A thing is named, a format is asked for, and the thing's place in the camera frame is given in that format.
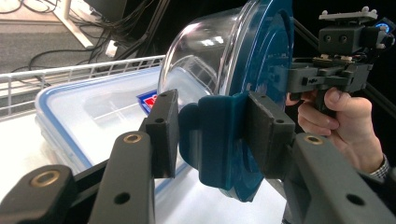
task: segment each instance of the sleeve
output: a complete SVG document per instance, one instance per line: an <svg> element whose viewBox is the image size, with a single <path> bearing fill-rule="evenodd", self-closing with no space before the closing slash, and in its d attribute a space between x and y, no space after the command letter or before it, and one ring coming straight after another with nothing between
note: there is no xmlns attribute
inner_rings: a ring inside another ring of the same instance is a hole
<svg viewBox="0 0 396 224"><path fill-rule="evenodd" d="M384 154L384 160L382 161L381 166L378 168L378 170L374 171L373 173L370 173L370 175L376 176L378 178L385 178L389 172L390 166L389 162L387 159L387 156Z"/></svg>

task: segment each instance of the sticker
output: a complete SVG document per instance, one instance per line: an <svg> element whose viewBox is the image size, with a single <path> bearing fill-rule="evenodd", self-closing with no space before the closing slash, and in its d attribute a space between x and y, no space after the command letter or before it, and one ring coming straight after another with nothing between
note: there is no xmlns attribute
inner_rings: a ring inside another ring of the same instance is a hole
<svg viewBox="0 0 396 224"><path fill-rule="evenodd" d="M149 91L136 97L139 100L140 107L142 107L148 115L157 99L157 91Z"/></svg>

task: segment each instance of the white plastic container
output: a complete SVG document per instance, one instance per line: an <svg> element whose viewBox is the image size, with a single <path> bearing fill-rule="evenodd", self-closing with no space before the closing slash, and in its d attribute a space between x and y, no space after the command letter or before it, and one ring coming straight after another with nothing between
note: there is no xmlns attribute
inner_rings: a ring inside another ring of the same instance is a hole
<svg viewBox="0 0 396 224"><path fill-rule="evenodd" d="M148 115L159 74L160 67L154 67L40 92L36 121L60 163L77 174L108 159L115 139L137 131Z"/></svg>

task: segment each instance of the blue lid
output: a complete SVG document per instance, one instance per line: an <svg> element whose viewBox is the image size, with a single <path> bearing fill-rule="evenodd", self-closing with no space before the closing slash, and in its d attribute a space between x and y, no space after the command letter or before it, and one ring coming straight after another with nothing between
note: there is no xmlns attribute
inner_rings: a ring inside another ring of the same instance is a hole
<svg viewBox="0 0 396 224"><path fill-rule="evenodd" d="M246 91L266 94L285 106L293 45L291 0L251 0L239 16L244 18L233 28L218 76L217 94L232 97L203 97L198 104L186 105L180 111L180 133L186 135L180 136L179 147L204 184L249 202L263 176L248 146L235 141L241 138L235 124Z"/></svg>

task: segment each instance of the white wire shelf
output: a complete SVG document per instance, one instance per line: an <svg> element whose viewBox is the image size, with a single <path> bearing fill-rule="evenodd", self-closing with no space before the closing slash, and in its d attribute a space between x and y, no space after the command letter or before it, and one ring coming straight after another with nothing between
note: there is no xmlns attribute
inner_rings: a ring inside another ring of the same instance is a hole
<svg viewBox="0 0 396 224"><path fill-rule="evenodd" d="M108 63L0 74L0 120L34 111L36 95L49 86L160 66L163 57L164 55L159 55Z"/></svg>

